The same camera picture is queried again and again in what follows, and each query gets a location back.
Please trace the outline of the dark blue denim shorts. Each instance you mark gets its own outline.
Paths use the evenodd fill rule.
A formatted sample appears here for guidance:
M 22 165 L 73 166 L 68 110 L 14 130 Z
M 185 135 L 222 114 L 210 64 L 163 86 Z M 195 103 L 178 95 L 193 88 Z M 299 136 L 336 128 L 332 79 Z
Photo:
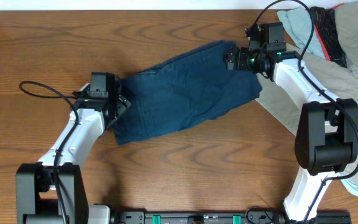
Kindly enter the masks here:
M 117 143 L 189 129 L 257 99 L 256 75 L 226 68 L 224 56 L 234 44 L 212 42 L 123 79 L 131 106 L 114 126 Z

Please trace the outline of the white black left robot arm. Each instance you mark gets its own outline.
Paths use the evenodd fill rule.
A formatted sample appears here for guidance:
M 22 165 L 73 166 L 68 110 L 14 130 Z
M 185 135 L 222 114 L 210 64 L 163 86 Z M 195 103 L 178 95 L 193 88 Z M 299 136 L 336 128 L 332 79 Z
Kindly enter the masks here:
M 18 223 L 119 223 L 109 205 L 88 203 L 81 169 L 96 140 L 131 107 L 120 78 L 93 72 L 91 81 L 71 96 L 39 82 L 70 106 L 67 125 L 54 145 L 35 163 L 16 172 Z

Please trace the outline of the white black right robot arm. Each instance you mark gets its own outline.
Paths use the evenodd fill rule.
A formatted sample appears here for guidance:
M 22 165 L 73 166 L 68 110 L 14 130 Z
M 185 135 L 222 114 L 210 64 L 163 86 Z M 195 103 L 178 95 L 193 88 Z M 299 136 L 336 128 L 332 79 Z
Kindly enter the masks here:
M 319 212 L 318 205 L 332 181 L 358 173 L 358 104 L 330 92 L 302 54 L 287 50 L 282 23 L 252 24 L 246 36 L 248 47 L 227 51 L 227 69 L 263 75 L 301 111 L 294 146 L 300 168 L 273 223 L 351 223 L 349 213 Z

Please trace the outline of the black red patterned garment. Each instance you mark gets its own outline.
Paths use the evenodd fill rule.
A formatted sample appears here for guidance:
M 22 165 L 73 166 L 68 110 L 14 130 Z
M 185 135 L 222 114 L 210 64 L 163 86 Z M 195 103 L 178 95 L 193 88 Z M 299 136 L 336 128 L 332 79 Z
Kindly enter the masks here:
M 346 53 L 343 51 L 337 35 L 335 10 L 323 7 L 311 7 L 314 31 L 321 44 L 324 58 L 347 68 Z

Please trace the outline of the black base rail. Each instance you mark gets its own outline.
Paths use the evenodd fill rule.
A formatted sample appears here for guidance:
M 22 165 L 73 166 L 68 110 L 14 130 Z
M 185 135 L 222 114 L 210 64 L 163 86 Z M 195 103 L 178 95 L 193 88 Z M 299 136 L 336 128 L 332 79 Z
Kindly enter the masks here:
M 251 207 L 244 212 L 114 212 L 109 224 L 352 224 L 348 212 L 301 212 Z

